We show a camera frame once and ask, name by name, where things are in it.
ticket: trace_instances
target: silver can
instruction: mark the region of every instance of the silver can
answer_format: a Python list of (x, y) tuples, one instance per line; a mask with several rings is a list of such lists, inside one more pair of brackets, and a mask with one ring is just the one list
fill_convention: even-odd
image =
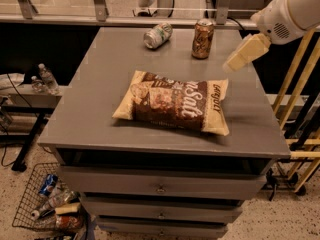
[(192, 56), (197, 59), (209, 57), (213, 38), (213, 23), (209, 19), (198, 20), (194, 27)]
[(169, 23), (161, 23), (146, 32), (143, 41), (149, 49), (156, 49), (171, 37), (172, 32), (173, 29)]

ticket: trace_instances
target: desk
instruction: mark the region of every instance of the desk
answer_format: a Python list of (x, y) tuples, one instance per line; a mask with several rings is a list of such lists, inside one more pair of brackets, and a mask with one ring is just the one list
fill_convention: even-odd
[[(241, 204), (290, 157), (257, 74), (222, 64), (241, 38), (216, 30), (206, 60), (191, 56), (193, 30), (174, 29), (158, 50), (144, 28), (101, 28), (39, 138), (55, 152), (59, 175), (107, 231), (221, 237)], [(180, 81), (229, 78), (226, 137), (111, 116), (135, 70)]]

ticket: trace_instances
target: brown can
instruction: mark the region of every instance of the brown can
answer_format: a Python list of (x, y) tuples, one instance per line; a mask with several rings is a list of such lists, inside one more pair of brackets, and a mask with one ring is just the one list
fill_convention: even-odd
[(208, 58), (213, 38), (213, 23), (209, 19), (198, 20), (192, 44), (192, 56), (197, 59)]

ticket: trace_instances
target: drawer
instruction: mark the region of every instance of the drawer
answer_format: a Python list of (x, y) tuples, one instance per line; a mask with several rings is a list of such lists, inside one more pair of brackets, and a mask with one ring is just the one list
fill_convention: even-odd
[(58, 174), (78, 192), (247, 200), (266, 182), (264, 176), (199, 172), (117, 170), (62, 166)]
[(83, 197), (81, 203), (87, 212), (94, 215), (224, 224), (232, 223), (242, 212), (241, 207), (180, 200)]
[(166, 221), (130, 220), (113, 217), (97, 217), (97, 225), (108, 232), (143, 233), (155, 236), (188, 236), (217, 239), (222, 237), (226, 226), (205, 223), (169, 223)]

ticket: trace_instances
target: gray tabletop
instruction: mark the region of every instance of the gray tabletop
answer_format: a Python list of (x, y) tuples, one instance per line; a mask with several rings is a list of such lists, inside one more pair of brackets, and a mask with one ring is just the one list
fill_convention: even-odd
[[(144, 28), (101, 28), (39, 138), (42, 146), (288, 158), (289, 149), (250, 64), (225, 73), (222, 64), (240, 43), (235, 30), (216, 30), (208, 59), (191, 56), (194, 31), (174, 29), (169, 42), (144, 46)], [(229, 79), (222, 103), (228, 136), (116, 120), (113, 112), (135, 70), (180, 81)]]

